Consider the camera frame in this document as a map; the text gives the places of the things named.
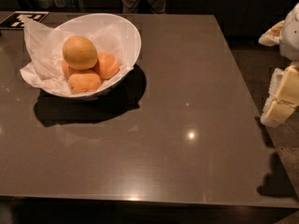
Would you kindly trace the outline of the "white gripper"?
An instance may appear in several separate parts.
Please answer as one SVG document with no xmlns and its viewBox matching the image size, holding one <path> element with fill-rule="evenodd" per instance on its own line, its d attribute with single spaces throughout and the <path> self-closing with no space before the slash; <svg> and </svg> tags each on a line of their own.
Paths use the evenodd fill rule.
<svg viewBox="0 0 299 224">
<path fill-rule="evenodd" d="M 272 47 L 279 44 L 280 54 L 291 60 L 299 60 L 299 3 L 259 38 L 261 45 Z M 286 69 L 276 68 L 271 76 L 269 97 L 261 115 L 261 124 L 278 127 L 299 106 L 299 65 L 291 64 Z"/>
</svg>

